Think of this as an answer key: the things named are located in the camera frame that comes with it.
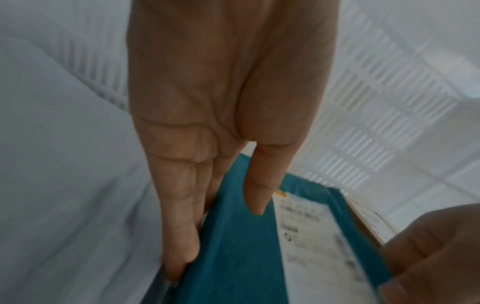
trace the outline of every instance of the fingernail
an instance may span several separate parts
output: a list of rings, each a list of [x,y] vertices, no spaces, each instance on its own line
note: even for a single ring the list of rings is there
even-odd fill
[[[380,299],[385,304],[409,303],[409,295],[405,288],[396,280],[390,280],[378,289]]]

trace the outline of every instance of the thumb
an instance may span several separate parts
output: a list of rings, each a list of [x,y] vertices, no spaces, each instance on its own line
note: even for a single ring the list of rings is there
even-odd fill
[[[478,267],[456,241],[379,288],[385,304],[478,304]]]
[[[253,214],[262,215],[284,179],[298,145],[257,144],[243,183],[243,197]]]

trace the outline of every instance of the white sheet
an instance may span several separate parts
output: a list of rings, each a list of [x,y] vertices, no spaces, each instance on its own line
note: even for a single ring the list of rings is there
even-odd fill
[[[0,36],[0,303],[139,303],[160,241],[128,114]]]

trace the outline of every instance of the palm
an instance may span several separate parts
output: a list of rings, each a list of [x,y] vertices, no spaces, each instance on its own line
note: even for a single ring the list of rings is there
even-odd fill
[[[257,141],[244,198],[262,214],[302,144],[328,77],[337,0],[134,1],[130,109],[178,278],[235,158]]]

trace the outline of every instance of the slotted plastic panel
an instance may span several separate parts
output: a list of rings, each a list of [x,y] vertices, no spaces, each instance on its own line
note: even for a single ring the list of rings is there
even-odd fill
[[[129,10],[129,0],[2,0],[0,31],[126,110]],[[479,202],[477,12],[473,0],[342,1],[327,91],[290,172],[339,187],[397,230]]]

